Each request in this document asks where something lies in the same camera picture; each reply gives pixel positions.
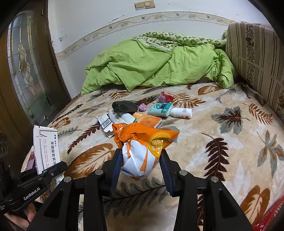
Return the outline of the striped floral headboard cushion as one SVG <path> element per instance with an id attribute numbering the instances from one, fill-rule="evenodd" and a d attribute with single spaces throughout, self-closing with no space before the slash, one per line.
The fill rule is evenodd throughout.
<path id="1" fill-rule="evenodd" d="M 231 23 L 226 52 L 237 72 L 283 120 L 283 43 L 266 26 Z"/>

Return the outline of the wooden door with glass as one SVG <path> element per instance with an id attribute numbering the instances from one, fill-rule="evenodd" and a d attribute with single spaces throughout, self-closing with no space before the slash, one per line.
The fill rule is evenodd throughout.
<path id="1" fill-rule="evenodd" d="M 47 1 L 1 1 L 1 151 L 13 175 L 71 98 L 51 45 Z"/>

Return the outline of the orange flat box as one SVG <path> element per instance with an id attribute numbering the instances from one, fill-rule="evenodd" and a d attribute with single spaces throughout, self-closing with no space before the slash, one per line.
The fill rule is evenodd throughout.
<path id="1" fill-rule="evenodd" d="M 141 123 L 152 128 L 158 129 L 162 125 L 162 118 L 156 116 L 143 114 L 140 112 L 135 112 L 132 116 L 136 119 L 137 123 Z"/>

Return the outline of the leaf pattern bed blanket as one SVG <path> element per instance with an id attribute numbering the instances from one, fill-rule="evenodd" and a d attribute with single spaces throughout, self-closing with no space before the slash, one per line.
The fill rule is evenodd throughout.
<path id="1" fill-rule="evenodd" d="M 283 197 L 283 122 L 263 98 L 242 83 L 221 89 L 213 83 L 180 87 L 119 87 L 83 95 L 47 126 L 58 130 L 66 174 L 85 177 L 109 160 L 117 148 L 96 116 L 113 102 L 128 100 L 151 107 L 160 92 L 173 96 L 176 108 L 191 108 L 191 119 L 167 117 L 164 130 L 178 131 L 168 155 L 197 177 L 218 177 L 252 226 Z"/>

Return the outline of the purple crumpled wrapper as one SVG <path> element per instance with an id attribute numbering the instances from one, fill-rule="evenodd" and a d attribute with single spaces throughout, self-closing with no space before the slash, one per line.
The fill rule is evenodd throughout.
<path id="1" fill-rule="evenodd" d="M 140 112 L 145 112 L 145 111 L 147 110 L 147 105 L 144 104 L 144 103 L 141 103 L 141 104 L 139 105 L 139 107 L 138 107 L 138 110 L 139 110 Z"/>

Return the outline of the black crumpled plastic bag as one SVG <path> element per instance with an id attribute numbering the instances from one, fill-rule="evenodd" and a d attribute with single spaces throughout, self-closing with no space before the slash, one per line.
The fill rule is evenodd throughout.
<path id="1" fill-rule="evenodd" d="M 138 106 L 132 101 L 115 101 L 112 103 L 114 112 L 118 115 L 126 113 L 133 114 L 138 110 Z"/>

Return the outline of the orange white snack bag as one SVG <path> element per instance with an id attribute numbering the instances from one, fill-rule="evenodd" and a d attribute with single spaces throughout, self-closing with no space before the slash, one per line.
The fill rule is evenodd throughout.
<path id="1" fill-rule="evenodd" d="M 141 123 L 112 125 L 114 141 L 122 150 L 121 172 L 135 180 L 143 180 L 159 162 L 163 149 L 175 141 L 179 132 L 158 130 Z"/>

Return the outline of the red pink crumpled wrapper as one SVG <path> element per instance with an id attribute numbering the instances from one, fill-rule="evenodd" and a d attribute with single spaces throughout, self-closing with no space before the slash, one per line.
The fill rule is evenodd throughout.
<path id="1" fill-rule="evenodd" d="M 158 98 L 161 103 L 172 103 L 174 99 L 173 96 L 166 94 L 165 92 L 160 92 Z"/>

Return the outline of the white long medicine box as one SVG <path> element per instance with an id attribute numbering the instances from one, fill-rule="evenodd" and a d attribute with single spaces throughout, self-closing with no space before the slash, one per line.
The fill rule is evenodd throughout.
<path id="1" fill-rule="evenodd" d="M 38 174 L 61 161 L 57 129 L 35 125 L 33 147 Z"/>

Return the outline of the beige wall switch plate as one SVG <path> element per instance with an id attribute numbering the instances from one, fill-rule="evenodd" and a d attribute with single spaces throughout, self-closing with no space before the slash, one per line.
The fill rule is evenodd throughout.
<path id="1" fill-rule="evenodd" d="M 143 2 L 136 2 L 134 3 L 135 10 L 141 9 L 153 9 L 155 8 L 154 1 L 143 1 Z"/>

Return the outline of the white barcode carton piece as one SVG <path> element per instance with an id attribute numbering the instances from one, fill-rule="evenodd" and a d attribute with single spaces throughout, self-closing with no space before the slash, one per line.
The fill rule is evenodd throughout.
<path id="1" fill-rule="evenodd" d="M 114 135 L 113 123 L 108 114 L 103 114 L 101 116 L 96 116 L 100 126 L 102 127 L 104 133 L 108 138 L 112 138 Z"/>

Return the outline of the teal white small box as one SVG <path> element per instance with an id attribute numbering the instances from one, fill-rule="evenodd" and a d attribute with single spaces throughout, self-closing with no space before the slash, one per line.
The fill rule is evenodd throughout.
<path id="1" fill-rule="evenodd" d="M 172 109 L 173 103 L 155 103 L 147 113 L 151 116 L 168 117 Z"/>

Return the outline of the white crumpled tissue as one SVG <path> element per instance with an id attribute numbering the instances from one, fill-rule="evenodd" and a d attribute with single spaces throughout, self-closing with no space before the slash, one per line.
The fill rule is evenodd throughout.
<path id="1" fill-rule="evenodd" d="M 119 115 L 115 113 L 113 109 L 109 110 L 108 116 L 113 124 L 119 124 L 119 123 L 131 124 L 136 121 L 136 118 L 133 117 L 131 114 L 125 113 L 125 114 Z"/>

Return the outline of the red plastic basket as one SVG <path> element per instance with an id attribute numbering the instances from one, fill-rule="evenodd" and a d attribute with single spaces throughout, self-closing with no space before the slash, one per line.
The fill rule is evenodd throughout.
<path id="1" fill-rule="evenodd" d="M 253 226 L 253 230 L 263 231 L 268 230 L 269 226 L 278 216 L 281 208 L 283 207 L 283 197 L 278 199 L 269 209 L 265 212 L 263 218 Z"/>

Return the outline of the green quilt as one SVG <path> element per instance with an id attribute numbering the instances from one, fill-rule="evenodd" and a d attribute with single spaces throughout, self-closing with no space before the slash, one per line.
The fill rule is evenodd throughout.
<path id="1" fill-rule="evenodd" d="M 180 86 L 205 78 L 221 88 L 234 85 L 237 71 L 224 51 L 227 39 L 170 32 L 147 32 L 100 52 L 85 68 L 81 94 L 108 84 L 136 87 Z"/>

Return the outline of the white small bottle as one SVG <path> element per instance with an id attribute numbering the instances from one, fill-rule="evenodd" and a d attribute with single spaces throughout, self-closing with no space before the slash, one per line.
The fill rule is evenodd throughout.
<path id="1" fill-rule="evenodd" d="M 190 108 L 173 108 L 170 112 L 170 116 L 191 119 L 193 116 L 193 111 Z"/>

